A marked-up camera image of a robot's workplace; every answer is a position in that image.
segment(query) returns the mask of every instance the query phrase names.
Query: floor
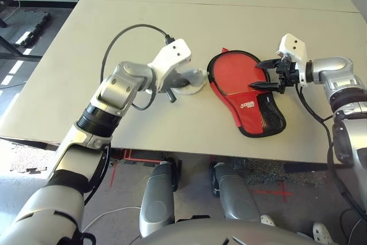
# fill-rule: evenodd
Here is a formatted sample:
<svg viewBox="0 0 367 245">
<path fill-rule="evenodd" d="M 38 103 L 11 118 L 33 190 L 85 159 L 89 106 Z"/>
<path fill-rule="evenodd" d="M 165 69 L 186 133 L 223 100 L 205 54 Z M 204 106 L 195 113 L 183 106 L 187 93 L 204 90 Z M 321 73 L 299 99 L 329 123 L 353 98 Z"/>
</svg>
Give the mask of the floor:
<svg viewBox="0 0 367 245">
<path fill-rule="evenodd" d="M 5 18 L 14 8 L 7 8 L 7 10 L 1 13 L 1 17 Z M 31 11 L 48 11 L 51 14 L 51 19 L 47 23 L 46 27 L 41 31 L 38 38 L 34 43 L 28 45 L 26 49 L 30 55 L 40 55 L 42 56 L 51 42 L 55 38 L 56 34 L 64 24 L 65 20 L 70 15 L 72 9 L 57 9 L 57 8 L 29 8 L 21 7 L 20 10 L 31 10 Z M 0 52 L 6 51 L 0 46 Z M 6 112 L 9 105 L 14 102 L 14 97 L 22 90 L 23 86 L 15 86 L 3 89 L 4 87 L 18 85 L 25 83 L 33 70 L 36 68 L 37 63 L 30 61 L 17 61 L 17 60 L 0 60 L 0 117 Z M 7 76 L 11 76 L 11 81 L 9 83 L 5 82 L 4 79 Z"/>
<path fill-rule="evenodd" d="M 32 54 L 43 55 L 71 10 L 40 8 L 36 10 L 45 10 L 52 14 L 48 27 L 42 32 L 37 42 L 31 46 Z M 9 75 L 15 63 L 16 61 L 0 61 L 0 80 Z M 8 85 L 27 81 L 35 67 L 35 63 L 22 63 Z M 7 107 L 21 88 L 18 86 L 0 90 L 0 115 L 6 112 Z M 2 149 L 2 155 L 7 154 L 11 154 L 11 147 L 5 151 Z M 192 215 L 223 217 L 220 200 L 214 198 L 210 191 L 209 156 L 182 153 L 175 155 L 183 160 L 181 182 L 179 189 L 174 194 L 176 219 L 190 218 Z M 111 184 L 112 171 L 113 168 L 110 168 L 101 187 L 86 206 L 83 228 L 94 217 L 105 211 L 129 205 L 139 206 L 147 178 L 153 168 L 142 164 L 118 164 L 114 181 Z M 352 193 L 357 195 L 357 184 L 353 173 L 349 170 L 342 170 L 340 174 Z M 43 186 L 44 177 L 44 173 L 29 175 L 4 170 L 0 172 L 0 234 L 4 233 L 29 196 Z M 286 198 L 259 193 L 259 190 L 281 190 L 279 183 L 256 184 L 249 188 L 253 191 L 260 212 L 270 214 L 278 227 L 310 235 L 313 222 L 320 221 L 325 223 L 334 241 L 339 244 L 346 243 L 341 233 L 339 215 L 344 209 L 348 209 L 348 205 L 330 180 L 319 186 L 286 183 L 286 191 L 292 193 Z M 98 244 L 128 244 L 139 234 L 138 219 L 139 213 L 136 209 L 113 213 L 98 221 L 90 232 L 96 235 Z M 353 212 L 346 213 L 343 218 L 343 226 L 347 233 L 356 221 L 357 218 Z M 366 244 L 366 228 L 359 225 L 353 237 L 351 244 Z"/>
</svg>

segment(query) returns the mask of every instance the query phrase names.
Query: white cable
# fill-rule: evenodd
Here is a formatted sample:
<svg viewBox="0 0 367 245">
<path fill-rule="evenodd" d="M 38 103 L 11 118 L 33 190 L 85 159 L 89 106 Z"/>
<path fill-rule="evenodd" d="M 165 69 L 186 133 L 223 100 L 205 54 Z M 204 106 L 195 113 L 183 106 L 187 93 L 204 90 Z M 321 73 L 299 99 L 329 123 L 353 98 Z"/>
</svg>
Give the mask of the white cable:
<svg viewBox="0 0 367 245">
<path fill-rule="evenodd" d="M 105 213 L 102 213 L 101 215 L 97 216 L 96 218 L 94 218 L 92 220 L 92 222 L 90 222 L 83 230 L 83 232 L 85 232 L 87 229 L 89 229 L 93 223 L 95 223 L 97 220 L 99 220 L 102 216 L 105 216 L 109 213 L 113 213 L 113 212 L 119 212 L 119 211 L 123 211 L 124 209 L 141 209 L 141 207 L 135 207 L 135 206 L 129 206 L 129 207 L 124 207 L 124 208 L 120 208 L 120 209 L 114 209 L 113 211 L 108 211 Z"/>
<path fill-rule="evenodd" d="M 21 2 L 19 1 L 19 0 L 17 0 L 18 1 L 18 7 L 15 9 L 15 10 L 13 10 L 6 18 L 4 18 L 3 19 L 3 21 L 6 21 L 6 20 L 8 20 L 10 17 L 12 17 L 12 15 L 17 11 L 17 10 L 19 10 L 20 9 L 20 7 L 21 7 Z"/>
<path fill-rule="evenodd" d="M 349 234 L 349 239 L 348 239 L 348 245 L 350 245 L 350 241 L 352 240 L 352 235 L 353 235 L 353 232 L 354 230 L 357 228 L 358 224 L 361 222 L 361 219 L 359 219 L 355 225 L 353 226 L 352 230 L 350 231 L 350 234 Z"/>
</svg>

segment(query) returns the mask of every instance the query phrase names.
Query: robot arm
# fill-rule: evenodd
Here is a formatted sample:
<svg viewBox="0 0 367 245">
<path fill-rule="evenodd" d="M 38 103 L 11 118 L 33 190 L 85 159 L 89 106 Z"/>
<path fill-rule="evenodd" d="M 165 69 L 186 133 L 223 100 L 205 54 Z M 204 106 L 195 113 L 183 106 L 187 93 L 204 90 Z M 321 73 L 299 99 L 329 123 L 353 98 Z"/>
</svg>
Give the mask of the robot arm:
<svg viewBox="0 0 367 245">
<path fill-rule="evenodd" d="M 83 244 L 84 238 L 93 241 L 92 235 L 79 230 L 84 194 L 101 176 L 112 133 L 138 91 L 166 92 L 169 88 L 163 85 L 165 80 L 190 60 L 190 49 L 179 39 L 163 47 L 148 65 L 117 65 L 60 144 L 46 186 L 27 201 L 0 244 Z"/>
<path fill-rule="evenodd" d="M 292 34 L 283 36 L 277 54 L 281 59 L 262 61 L 259 68 L 276 68 L 278 83 L 253 83 L 257 90 L 284 93 L 285 87 L 300 83 L 323 84 L 333 112 L 333 142 L 340 162 L 352 166 L 367 209 L 367 90 L 353 74 L 353 63 L 347 57 L 329 57 L 311 61 L 303 41 Z"/>
</svg>

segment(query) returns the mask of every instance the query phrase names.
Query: white sneaker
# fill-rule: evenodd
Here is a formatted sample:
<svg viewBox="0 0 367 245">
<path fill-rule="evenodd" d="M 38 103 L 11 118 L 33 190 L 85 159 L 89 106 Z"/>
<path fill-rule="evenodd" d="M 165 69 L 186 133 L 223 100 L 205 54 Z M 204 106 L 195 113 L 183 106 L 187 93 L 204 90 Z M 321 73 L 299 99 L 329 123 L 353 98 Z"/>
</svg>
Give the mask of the white sneaker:
<svg viewBox="0 0 367 245">
<path fill-rule="evenodd" d="M 262 224 L 275 227 L 274 221 L 268 215 L 261 215 L 260 221 L 261 221 Z"/>
<path fill-rule="evenodd" d="M 329 231 L 325 227 L 324 224 L 320 222 L 315 222 L 312 228 L 312 232 L 314 233 L 314 239 L 316 242 L 321 244 L 333 244 Z"/>
</svg>

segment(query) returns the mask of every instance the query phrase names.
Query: white table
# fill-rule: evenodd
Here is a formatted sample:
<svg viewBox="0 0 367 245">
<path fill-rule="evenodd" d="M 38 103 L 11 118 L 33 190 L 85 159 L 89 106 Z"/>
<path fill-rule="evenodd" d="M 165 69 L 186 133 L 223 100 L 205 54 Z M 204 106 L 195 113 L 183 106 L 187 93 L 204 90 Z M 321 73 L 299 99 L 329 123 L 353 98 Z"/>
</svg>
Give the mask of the white table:
<svg viewBox="0 0 367 245">
<path fill-rule="evenodd" d="M 187 68 L 206 68 L 222 47 L 275 58 L 280 38 L 291 32 L 306 42 L 311 59 L 350 57 L 366 83 L 366 25 L 349 0 L 80 0 L 1 122 L 0 136 L 60 142 L 99 85 L 100 63 L 110 41 L 121 29 L 143 22 L 185 39 L 193 53 Z M 112 49 L 105 73 L 120 61 L 146 64 L 162 46 L 162 37 L 150 30 L 126 34 Z M 143 105 L 149 96 L 140 94 L 136 103 Z M 321 85 L 310 85 L 305 97 L 321 116 L 331 114 Z M 287 127 L 267 138 L 243 136 L 208 85 L 177 98 L 171 104 L 166 95 L 158 95 L 147 111 L 131 108 L 112 146 L 326 161 L 325 131 L 304 110 L 293 88 L 275 94 Z"/>
</svg>

